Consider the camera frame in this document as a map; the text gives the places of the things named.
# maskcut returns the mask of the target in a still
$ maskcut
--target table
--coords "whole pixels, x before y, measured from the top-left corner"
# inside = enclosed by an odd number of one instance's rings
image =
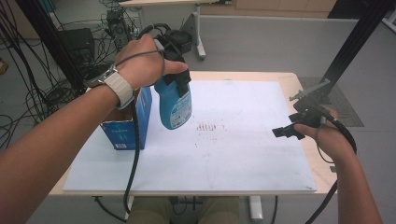
[[[202,44],[201,37],[200,37],[200,4],[202,3],[214,3],[217,0],[131,0],[126,2],[120,2],[120,6],[122,7],[142,7],[138,10],[139,20],[141,29],[144,29],[148,24],[151,22],[142,22],[145,19],[145,13],[143,13],[144,7],[157,7],[154,13],[162,13],[164,11],[163,6],[171,5],[174,7],[175,5],[195,5],[195,11],[190,14],[190,16],[185,21],[181,30],[191,34],[192,42],[196,45],[198,49],[198,54],[201,59],[206,57],[204,45]],[[171,17],[172,14],[178,14],[177,10],[174,13],[168,13],[166,17]]]
[[[245,80],[245,81],[274,81],[279,83],[281,90],[284,93],[284,98],[287,101],[287,106],[290,113],[294,113],[295,110],[292,107],[292,103],[289,102],[289,96],[294,95],[298,90],[301,89],[301,85],[298,78],[291,73],[244,73],[244,72],[191,72],[192,80]],[[336,175],[331,172],[329,165],[322,161],[318,155],[316,144],[313,140],[305,138],[301,141],[304,148],[304,153],[307,157],[310,169],[313,177],[316,181],[317,190],[315,193],[327,193],[328,189],[334,182]],[[64,176],[60,179],[57,185],[53,188],[50,195],[121,195],[122,190],[119,191],[68,191],[64,190],[64,183],[66,181],[68,170]],[[195,193],[205,194],[204,192],[191,192],[191,195]],[[221,195],[235,195],[230,192],[211,192],[212,194]],[[245,195],[261,194],[258,191],[245,192]],[[160,192],[154,192],[154,195],[161,195]]]

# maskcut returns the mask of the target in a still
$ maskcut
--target bottle label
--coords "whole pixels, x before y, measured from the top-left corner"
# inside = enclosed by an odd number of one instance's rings
[[[184,124],[191,115],[191,100],[190,92],[188,91],[183,97],[177,100],[171,112],[171,126],[178,128]]]

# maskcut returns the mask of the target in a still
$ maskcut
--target wrist strap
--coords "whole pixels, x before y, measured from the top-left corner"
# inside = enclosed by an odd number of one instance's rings
[[[134,99],[134,90],[118,72],[107,77],[105,83],[119,96],[120,103],[117,105],[118,109],[123,109]]]

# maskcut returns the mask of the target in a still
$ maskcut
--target white watch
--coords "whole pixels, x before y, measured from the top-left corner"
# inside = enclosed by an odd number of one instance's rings
[[[105,84],[119,97],[120,103],[117,105],[118,109],[123,109],[134,99],[134,90],[131,85],[122,76],[120,76],[120,73],[114,64],[111,65],[103,74],[94,77],[86,76],[84,79],[84,85],[90,88]]]

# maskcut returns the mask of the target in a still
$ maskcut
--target pants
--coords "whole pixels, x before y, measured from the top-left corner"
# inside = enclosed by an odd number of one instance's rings
[[[199,224],[238,224],[238,197],[204,198]],[[167,197],[134,197],[128,224],[169,224],[172,205]]]

